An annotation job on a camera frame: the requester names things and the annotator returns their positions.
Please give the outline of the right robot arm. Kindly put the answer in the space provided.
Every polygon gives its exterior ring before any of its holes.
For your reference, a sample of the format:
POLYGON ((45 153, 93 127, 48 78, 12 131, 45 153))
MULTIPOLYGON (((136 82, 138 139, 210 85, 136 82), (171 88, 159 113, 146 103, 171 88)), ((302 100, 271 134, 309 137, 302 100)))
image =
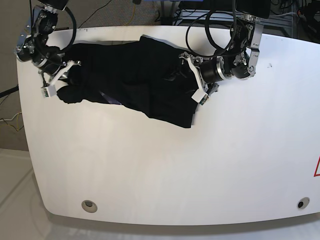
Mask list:
POLYGON ((21 31, 15 47, 15 55, 21 62, 32 62, 38 68, 43 78, 49 75, 52 81, 67 82, 71 60, 64 60, 64 55, 71 49, 77 33, 77 23, 72 11, 67 7, 67 0, 41 0, 40 5, 32 6, 29 1, 29 19, 21 31), (64 48, 47 45, 49 35, 52 34, 58 23, 58 12, 65 11, 72 22, 72 35, 64 48))

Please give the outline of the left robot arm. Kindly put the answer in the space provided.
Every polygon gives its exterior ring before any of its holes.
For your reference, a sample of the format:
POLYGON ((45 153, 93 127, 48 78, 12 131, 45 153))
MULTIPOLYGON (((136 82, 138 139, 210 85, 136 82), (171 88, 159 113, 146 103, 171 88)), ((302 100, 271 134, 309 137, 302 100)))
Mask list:
POLYGON ((259 47, 264 26, 261 19, 270 17, 269 0, 209 0, 208 13, 202 15, 208 42, 215 48, 213 55, 203 55, 199 65, 200 75, 207 84, 236 77, 245 80, 256 74, 260 55, 259 47), (210 18, 213 14, 232 16, 230 40, 225 47, 219 46, 210 32, 210 18))

